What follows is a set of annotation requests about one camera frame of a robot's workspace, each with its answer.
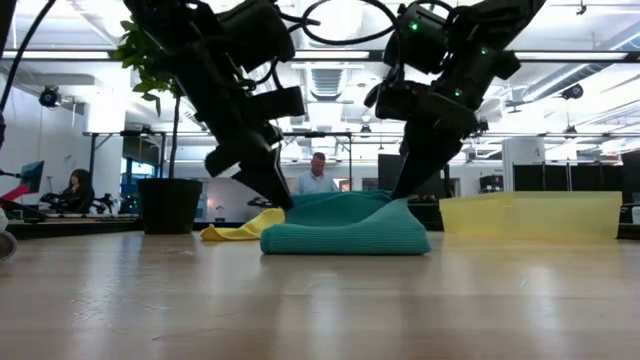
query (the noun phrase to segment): man in blue shirt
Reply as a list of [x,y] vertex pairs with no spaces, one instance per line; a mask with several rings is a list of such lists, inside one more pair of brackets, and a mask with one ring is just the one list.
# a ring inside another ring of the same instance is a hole
[[326,157],[321,152],[313,154],[311,170],[298,176],[293,188],[294,195],[338,191],[338,187],[335,181],[333,181],[333,178],[324,174],[326,160]]

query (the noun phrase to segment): teal towel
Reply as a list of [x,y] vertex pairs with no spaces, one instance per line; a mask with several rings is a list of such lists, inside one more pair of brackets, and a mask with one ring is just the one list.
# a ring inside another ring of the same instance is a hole
[[423,255],[431,251],[424,226],[406,199],[385,191],[298,195],[285,224],[262,233],[265,254]]

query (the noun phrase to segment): desk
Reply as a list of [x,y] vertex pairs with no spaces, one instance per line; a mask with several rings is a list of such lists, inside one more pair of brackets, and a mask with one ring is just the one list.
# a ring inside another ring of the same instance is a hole
[[0,348],[50,360],[640,353],[639,245],[443,244],[425,257],[265,257],[197,235],[27,241],[0,267]]

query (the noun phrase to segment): yellow cloth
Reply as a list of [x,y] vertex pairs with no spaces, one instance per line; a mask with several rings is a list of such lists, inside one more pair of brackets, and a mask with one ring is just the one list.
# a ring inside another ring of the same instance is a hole
[[216,228],[209,225],[208,228],[200,232],[200,236],[204,241],[260,240],[262,231],[282,223],[284,223],[282,209],[267,209],[237,229]]

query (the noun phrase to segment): potted plant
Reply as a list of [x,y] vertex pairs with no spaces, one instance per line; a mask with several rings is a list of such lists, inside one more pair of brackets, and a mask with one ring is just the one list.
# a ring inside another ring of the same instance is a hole
[[114,58],[122,61],[123,68],[131,67],[139,74],[140,83],[134,86],[133,91],[141,93],[144,100],[154,102],[158,116],[162,113],[158,96],[160,93],[168,92],[175,100],[169,177],[138,180],[144,231],[153,235],[188,234],[193,230],[202,183],[174,177],[180,101],[183,94],[170,74],[159,71],[154,66],[164,55],[160,47],[134,21],[122,21],[120,24],[125,34]]

